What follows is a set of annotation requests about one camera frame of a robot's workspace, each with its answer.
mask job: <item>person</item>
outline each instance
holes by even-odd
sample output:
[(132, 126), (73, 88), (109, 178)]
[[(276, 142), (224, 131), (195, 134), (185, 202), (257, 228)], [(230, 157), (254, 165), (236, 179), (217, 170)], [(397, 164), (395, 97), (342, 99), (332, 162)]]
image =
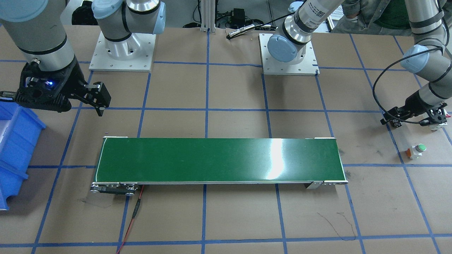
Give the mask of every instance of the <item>person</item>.
[[(452, 0), (440, 0), (447, 24), (452, 21)], [(332, 33), (410, 36), (405, 0), (345, 0), (344, 17)]]

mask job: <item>label on robot arm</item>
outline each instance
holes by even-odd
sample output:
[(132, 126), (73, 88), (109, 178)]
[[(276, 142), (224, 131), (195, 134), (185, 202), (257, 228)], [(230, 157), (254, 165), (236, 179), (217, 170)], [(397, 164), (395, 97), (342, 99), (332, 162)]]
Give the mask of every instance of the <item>label on robot arm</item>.
[(306, 10), (309, 19), (306, 21), (305, 25), (309, 28), (317, 28), (322, 22), (320, 21), (329, 10), (323, 7), (318, 0), (313, 0), (308, 4)]

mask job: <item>small bottle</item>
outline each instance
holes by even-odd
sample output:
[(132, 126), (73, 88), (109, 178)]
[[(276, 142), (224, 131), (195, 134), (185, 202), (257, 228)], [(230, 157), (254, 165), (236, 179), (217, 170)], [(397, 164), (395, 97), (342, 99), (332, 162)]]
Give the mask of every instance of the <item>small bottle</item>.
[(412, 146), (408, 148), (408, 150), (406, 151), (406, 155), (412, 160), (417, 159), (422, 156), (422, 152), (424, 152), (425, 150), (427, 150), (425, 145), (419, 144), (417, 146)]

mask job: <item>green shirt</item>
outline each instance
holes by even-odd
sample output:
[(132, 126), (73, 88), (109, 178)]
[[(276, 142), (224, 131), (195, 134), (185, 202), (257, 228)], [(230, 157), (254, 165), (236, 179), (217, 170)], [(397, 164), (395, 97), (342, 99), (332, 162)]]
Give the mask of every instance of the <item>green shirt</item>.
[(375, 24), (389, 29), (410, 29), (404, 0), (391, 0)]

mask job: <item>light blue joint cap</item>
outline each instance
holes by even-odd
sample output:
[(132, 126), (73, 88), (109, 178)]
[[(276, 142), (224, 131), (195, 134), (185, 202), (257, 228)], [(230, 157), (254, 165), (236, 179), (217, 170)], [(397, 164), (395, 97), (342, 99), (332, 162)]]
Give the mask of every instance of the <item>light blue joint cap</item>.
[(157, 21), (155, 22), (153, 34), (161, 34), (165, 30), (166, 23), (166, 5), (164, 2), (160, 2), (159, 13)]
[[(421, 46), (421, 45), (416, 44), (416, 45), (412, 46), (403, 55), (403, 57), (411, 56), (413, 54), (416, 54), (416, 53), (419, 53), (419, 52), (422, 52), (422, 51), (426, 51), (426, 50), (428, 50), (428, 48), (426, 46)], [(418, 56), (414, 56), (414, 57), (410, 57), (408, 59), (405, 59), (402, 62), (400, 62), (400, 64), (407, 71), (409, 71), (411, 73), (418, 73), (427, 65), (429, 56), (430, 56), (430, 53), (427, 52), (427, 53), (424, 53), (424, 54), (420, 54)]]
[(297, 48), (281, 35), (272, 35), (267, 43), (268, 52), (274, 59), (288, 63), (297, 56)]
[(0, 0), (0, 19), (9, 22), (25, 22), (40, 15), (48, 0)]
[(303, 1), (295, 1), (295, 2), (293, 2), (293, 3), (291, 3), (290, 5), (289, 5), (289, 12), (290, 13), (292, 13), (292, 12), (295, 12), (296, 10), (298, 10), (298, 8), (300, 8), (300, 6), (303, 4)]
[(121, 8), (123, 0), (94, 0), (91, 5), (96, 19), (104, 19)]

